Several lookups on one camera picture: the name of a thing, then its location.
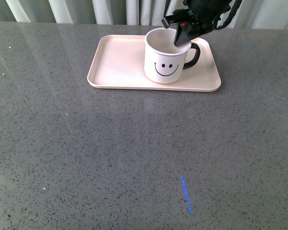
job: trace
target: smiley face eyes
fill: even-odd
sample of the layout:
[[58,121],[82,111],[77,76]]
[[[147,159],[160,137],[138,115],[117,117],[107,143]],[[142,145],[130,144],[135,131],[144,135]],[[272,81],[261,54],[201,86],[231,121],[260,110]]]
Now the smiley face eyes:
[[[162,64],[162,67],[164,68],[164,67],[165,67],[165,64]],[[172,68],[172,67],[173,67],[173,65],[172,65],[172,64],[170,64],[168,67]]]

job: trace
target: mug rim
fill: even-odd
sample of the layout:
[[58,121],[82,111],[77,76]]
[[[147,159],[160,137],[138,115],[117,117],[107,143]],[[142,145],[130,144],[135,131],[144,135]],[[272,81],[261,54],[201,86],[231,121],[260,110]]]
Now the mug rim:
[[156,29],[153,29],[153,30],[149,31],[149,32],[145,35],[145,44],[146,44],[147,46],[149,46],[155,53],[158,53],[158,54],[161,54],[161,55],[164,55],[164,56],[178,56],[178,55],[184,54],[184,53],[186,53],[186,52],[188,52],[188,51],[190,50],[190,48],[191,48],[191,41],[188,41],[188,42],[186,42],[185,44],[180,45],[180,46],[185,46],[185,45],[187,45],[188,48],[187,48],[187,49],[184,48],[183,51],[181,51],[181,52],[179,52],[179,53],[175,53],[175,54],[164,53],[164,52],[161,52],[161,51],[153,48],[153,47],[148,43],[147,37],[148,37],[151,33],[153,33],[154,31],[157,31],[157,30],[172,30],[172,31],[175,31],[175,32],[176,32],[176,30],[173,29],[173,28],[168,28],[168,29],[166,29],[166,28],[164,28],[164,27],[162,27],[162,28],[156,28]]

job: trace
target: black cable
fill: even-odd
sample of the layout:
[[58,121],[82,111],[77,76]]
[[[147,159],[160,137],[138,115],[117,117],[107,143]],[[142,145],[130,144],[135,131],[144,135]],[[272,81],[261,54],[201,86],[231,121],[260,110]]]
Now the black cable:
[[226,26],[228,26],[231,23],[231,20],[235,17],[236,12],[237,12],[238,8],[241,5],[241,2],[242,2],[242,0],[236,0],[235,1],[234,5],[232,6],[231,11],[229,12],[229,15],[228,15],[227,19],[225,20],[223,25],[220,25],[220,26],[217,27],[217,21],[218,21],[219,16],[220,16],[220,15],[218,15],[216,20],[213,22],[213,29],[214,30],[221,30],[221,29],[224,29]]

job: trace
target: smiley face mouth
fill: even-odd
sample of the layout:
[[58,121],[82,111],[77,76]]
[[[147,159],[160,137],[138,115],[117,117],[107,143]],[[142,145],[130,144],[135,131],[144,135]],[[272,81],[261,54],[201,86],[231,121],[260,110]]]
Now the smiley face mouth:
[[156,72],[157,72],[158,74],[160,74],[161,76],[167,77],[167,76],[170,76],[170,75],[172,75],[173,73],[175,73],[176,70],[178,69],[178,66],[179,66],[179,65],[177,65],[177,67],[176,67],[176,69],[174,70],[174,72],[172,72],[171,74],[168,74],[168,75],[164,75],[164,74],[159,73],[158,70],[157,70],[157,67],[156,67],[156,63],[155,63],[155,70],[156,70]]

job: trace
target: smiley face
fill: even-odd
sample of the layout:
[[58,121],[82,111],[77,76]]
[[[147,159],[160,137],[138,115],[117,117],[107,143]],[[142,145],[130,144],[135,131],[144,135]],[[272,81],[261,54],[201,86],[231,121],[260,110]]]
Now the smiley face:
[[[165,64],[162,64],[161,66],[162,66],[162,69],[167,68],[167,66],[166,66]],[[165,74],[159,73],[159,71],[157,70],[157,67],[156,67],[156,63],[155,63],[156,72],[157,72],[158,74],[160,74],[161,76],[164,76],[164,77],[170,76],[170,75],[172,75],[173,73],[175,73],[176,70],[178,69],[178,66],[179,66],[179,65],[177,65],[177,67],[176,67],[176,69],[174,70],[174,72],[172,72],[171,74],[165,75]]]

